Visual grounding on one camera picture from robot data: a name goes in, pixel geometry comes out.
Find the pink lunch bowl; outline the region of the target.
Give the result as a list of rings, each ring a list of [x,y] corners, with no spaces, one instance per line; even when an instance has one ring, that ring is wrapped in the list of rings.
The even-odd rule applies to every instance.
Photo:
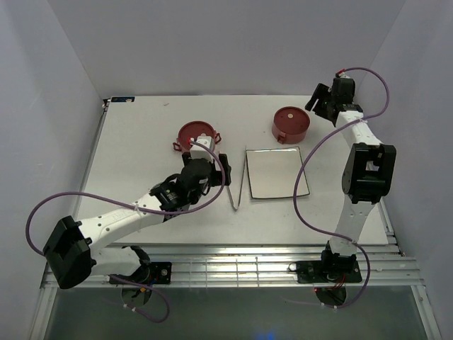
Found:
[[[191,139],[197,140],[199,137],[211,137],[215,145],[219,144],[222,141],[222,137],[218,132],[215,132],[213,135],[207,133],[192,134],[186,137],[178,137],[173,143],[173,150],[177,152],[189,152],[190,151],[190,141]]]
[[[278,126],[276,126],[276,124],[273,124],[272,134],[273,134],[274,138],[280,144],[295,145],[305,139],[308,129],[309,129],[308,125],[299,126],[299,129],[297,130],[297,132],[292,134],[292,133],[284,132],[282,128],[279,128]]]

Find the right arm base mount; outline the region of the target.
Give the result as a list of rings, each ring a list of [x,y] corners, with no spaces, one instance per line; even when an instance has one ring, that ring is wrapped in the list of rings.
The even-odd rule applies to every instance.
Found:
[[[320,260],[296,261],[289,272],[297,274],[298,283],[361,283],[362,275],[356,255],[341,256],[324,249]]]

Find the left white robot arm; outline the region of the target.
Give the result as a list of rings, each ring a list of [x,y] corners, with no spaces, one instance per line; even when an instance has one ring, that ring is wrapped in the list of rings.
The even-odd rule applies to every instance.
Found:
[[[183,154],[184,167],[167,177],[129,208],[76,221],[72,216],[58,221],[42,252],[61,289],[70,289],[90,276],[110,276],[148,285],[155,279],[149,255],[137,245],[112,248],[111,244],[145,227],[186,215],[211,188],[231,183],[226,154],[219,154],[222,169],[213,161]]]

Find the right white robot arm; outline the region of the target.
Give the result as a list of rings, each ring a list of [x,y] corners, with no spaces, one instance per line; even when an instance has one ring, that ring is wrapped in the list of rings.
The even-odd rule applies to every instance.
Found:
[[[331,86],[318,84],[305,106],[332,122],[350,148],[341,180],[345,198],[336,230],[320,260],[297,266],[299,277],[310,283],[359,283],[362,280],[356,243],[368,215],[391,188],[396,148],[374,136],[354,97],[355,81],[340,71]]]

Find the metal tongs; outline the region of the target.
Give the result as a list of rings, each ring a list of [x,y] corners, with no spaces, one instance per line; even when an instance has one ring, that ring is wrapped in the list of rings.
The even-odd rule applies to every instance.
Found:
[[[228,187],[227,188],[227,193],[228,193],[228,197],[229,197],[229,202],[230,202],[230,206],[231,206],[231,209],[237,213],[239,208],[240,208],[240,204],[241,204],[241,196],[242,196],[242,190],[243,190],[243,179],[244,179],[244,176],[245,176],[245,170],[246,170],[246,159],[247,159],[247,146],[244,147],[243,149],[243,156],[242,156],[242,166],[241,166],[241,177],[240,177],[240,182],[239,182],[239,192],[238,192],[238,195],[237,195],[237,198],[235,198],[233,196],[233,193],[231,192],[231,188]]]

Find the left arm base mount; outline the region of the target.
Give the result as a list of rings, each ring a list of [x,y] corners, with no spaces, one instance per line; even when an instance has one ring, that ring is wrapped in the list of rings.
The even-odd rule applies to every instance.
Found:
[[[142,264],[131,276],[117,276],[123,280],[146,285],[167,285],[171,283],[171,262],[150,262]]]

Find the dark red lid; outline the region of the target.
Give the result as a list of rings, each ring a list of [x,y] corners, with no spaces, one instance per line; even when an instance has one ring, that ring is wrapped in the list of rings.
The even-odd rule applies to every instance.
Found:
[[[281,132],[296,135],[308,130],[310,118],[301,108],[286,106],[275,113],[273,124]]]
[[[186,137],[192,134],[199,134],[199,133],[207,133],[213,135],[216,131],[214,128],[209,124],[201,120],[192,121],[186,123],[178,132],[178,137]]]

